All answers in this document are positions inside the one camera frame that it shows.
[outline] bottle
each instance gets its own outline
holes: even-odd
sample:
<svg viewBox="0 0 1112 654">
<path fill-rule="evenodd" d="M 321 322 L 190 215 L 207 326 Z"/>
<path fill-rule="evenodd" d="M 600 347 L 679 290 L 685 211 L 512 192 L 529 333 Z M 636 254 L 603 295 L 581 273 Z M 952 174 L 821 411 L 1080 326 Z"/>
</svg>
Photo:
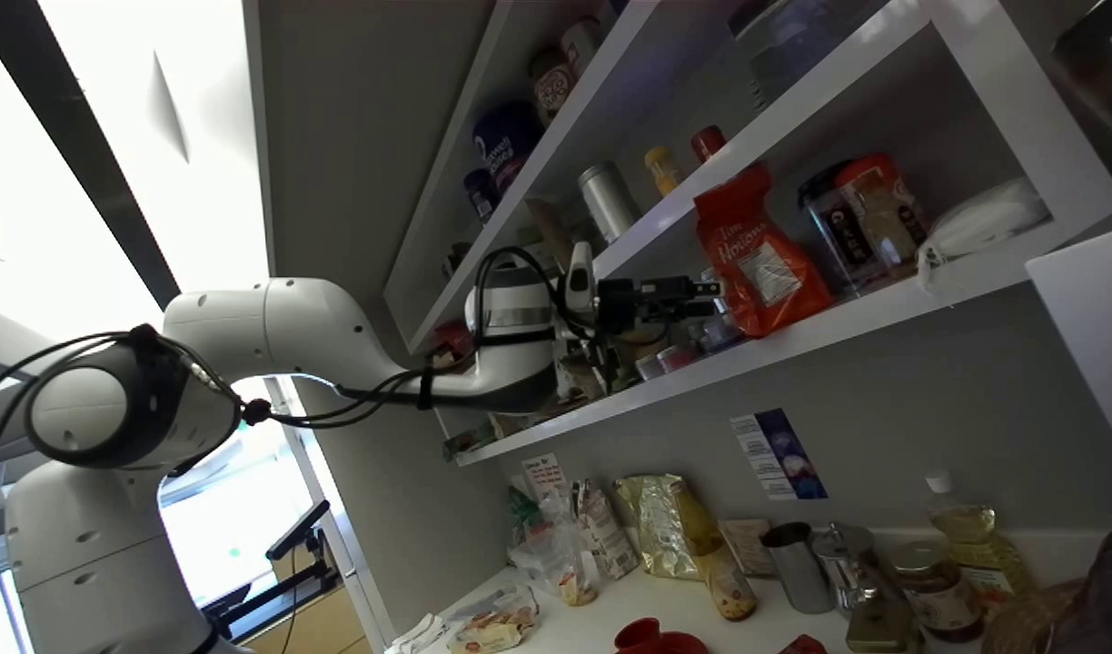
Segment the bottle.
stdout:
<svg viewBox="0 0 1112 654">
<path fill-rule="evenodd" d="M 949 471 L 930 471 L 934 494 L 930 521 L 949 536 L 946 555 L 977 587 L 984 605 L 1003 605 L 1035 587 L 1026 555 L 998 534 L 993 504 L 958 502 Z"/>
</svg>

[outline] snack bag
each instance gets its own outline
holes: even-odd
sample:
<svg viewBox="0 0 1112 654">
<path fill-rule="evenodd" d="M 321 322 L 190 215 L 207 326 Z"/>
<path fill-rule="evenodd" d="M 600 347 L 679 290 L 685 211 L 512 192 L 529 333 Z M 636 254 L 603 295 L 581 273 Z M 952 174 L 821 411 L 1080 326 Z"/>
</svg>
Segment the snack bag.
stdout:
<svg viewBox="0 0 1112 654">
<path fill-rule="evenodd" d="M 699 238 L 722 284 L 736 330 L 747 339 L 833 306 L 812 259 L 769 225 L 765 187 L 769 169 L 753 163 L 692 198 Z"/>
</svg>

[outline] white countertop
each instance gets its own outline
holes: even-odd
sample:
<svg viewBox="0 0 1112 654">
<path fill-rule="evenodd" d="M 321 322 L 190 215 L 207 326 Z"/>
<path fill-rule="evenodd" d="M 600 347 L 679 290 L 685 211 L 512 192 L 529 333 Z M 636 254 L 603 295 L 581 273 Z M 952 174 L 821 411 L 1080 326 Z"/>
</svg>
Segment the white countertop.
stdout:
<svg viewBox="0 0 1112 654">
<path fill-rule="evenodd" d="M 468 598 L 481 598 L 508 581 L 517 581 L 517 572 L 501 569 L 490 581 L 482 581 L 474 592 L 468 592 Z M 783 601 L 783 592 L 778 581 L 753 581 L 753 592 L 760 597 L 760 610 L 747 620 L 722 620 L 713 610 L 705 586 L 648 577 L 636 569 L 615 586 L 603 586 L 600 598 L 587 605 L 564 605 L 552 597 L 537 597 L 545 620 L 517 651 L 519 654 L 615 651 L 609 643 L 627 620 L 657 618 L 662 632 L 691 632 L 705 640 L 713 654 L 747 654 L 747 651 L 778 654 L 802 632 L 821 640 L 833 654 L 838 651 L 846 654 L 846 618 L 838 618 L 835 610 L 833 612 L 794 612 Z M 450 635 L 443 635 L 426 654 L 445 654 L 445 640 Z M 927 654 L 977 654 L 977 647 L 930 643 Z"/>
<path fill-rule="evenodd" d="M 919 530 L 879 530 L 874 541 L 902 541 Z M 1035 577 L 1041 586 L 1080 577 L 1093 552 L 1101 534 L 1083 530 L 1030 530 L 1015 534 L 1026 559 L 1035 566 Z M 466 605 L 501 586 L 508 586 L 517 572 L 501 569 L 485 577 L 481 587 L 472 587 L 454 605 Z M 519 654 L 603 654 L 615 651 L 615 635 L 636 620 L 636 618 L 657 618 L 662 632 L 691 632 L 705 640 L 713 654 L 778 654 L 794 635 L 821 640 L 833 654 L 846 654 L 846 618 L 838 612 L 794 612 L 783 601 L 783 592 L 778 581 L 753 581 L 753 592 L 760 597 L 760 610 L 747 620 L 722 620 L 705 586 L 699 581 L 665 581 L 648 572 L 627 572 L 615 586 L 603 586 L 600 598 L 587 605 L 564 605 L 552 597 L 537 597 L 545 620 L 540 627 L 517 647 Z M 445 654 L 445 640 L 431 643 L 426 654 Z M 927 640 L 927 654 L 977 654 L 977 643 L 952 647 Z"/>
</svg>

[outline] spice jar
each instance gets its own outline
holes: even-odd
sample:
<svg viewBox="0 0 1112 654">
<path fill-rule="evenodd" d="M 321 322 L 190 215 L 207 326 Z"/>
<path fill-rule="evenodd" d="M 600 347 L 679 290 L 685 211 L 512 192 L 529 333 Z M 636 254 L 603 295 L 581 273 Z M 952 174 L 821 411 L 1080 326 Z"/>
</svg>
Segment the spice jar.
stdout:
<svg viewBox="0 0 1112 654">
<path fill-rule="evenodd" d="M 984 632 L 977 592 L 937 546 L 906 546 L 891 555 L 891 566 L 897 586 L 909 592 L 923 632 L 946 643 L 969 643 Z"/>
</svg>

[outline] cabinet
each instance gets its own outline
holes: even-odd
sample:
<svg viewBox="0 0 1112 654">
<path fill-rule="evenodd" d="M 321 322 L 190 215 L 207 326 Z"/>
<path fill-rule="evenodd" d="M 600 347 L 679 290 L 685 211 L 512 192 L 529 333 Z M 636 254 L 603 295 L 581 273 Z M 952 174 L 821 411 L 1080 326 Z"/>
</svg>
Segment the cabinet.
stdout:
<svg viewBox="0 0 1112 654">
<path fill-rule="evenodd" d="M 597 254 L 597 274 L 699 273 L 705 260 L 692 244 L 692 194 L 754 158 L 778 174 L 769 215 L 800 238 L 808 222 L 794 211 L 794 187 L 825 163 L 874 150 L 892 153 L 911 192 L 934 215 L 997 180 L 1029 177 L 1049 222 L 937 268 L 930 284 L 902 279 L 838 302 L 763 340 L 745 340 L 496 440 L 466 452 L 460 463 L 1015 285 L 1026 279 L 1029 259 L 1112 216 L 1112 174 L 998 0 L 891 0 L 792 87 L 760 105 L 745 48 L 726 33 L 730 3 L 627 0 L 490 222 L 472 233 L 474 222 L 460 194 L 460 174 L 474 168 L 468 127 L 485 100 L 519 94 L 508 79 L 523 79 L 529 50 L 560 33 L 574 10 L 586 7 L 523 0 L 495 7 L 398 266 L 385 284 L 397 326 L 415 353 L 426 347 L 441 318 L 459 317 L 474 260 L 490 248 L 512 244 L 529 198 L 577 215 L 574 177 L 591 158 L 615 158 L 648 202 L 644 216 Z M 683 145 L 705 122 L 720 122 L 730 140 L 657 198 L 638 169 L 638 153 Z M 441 260 L 466 234 L 472 234 L 472 251 L 443 279 L 427 260 Z"/>
</svg>

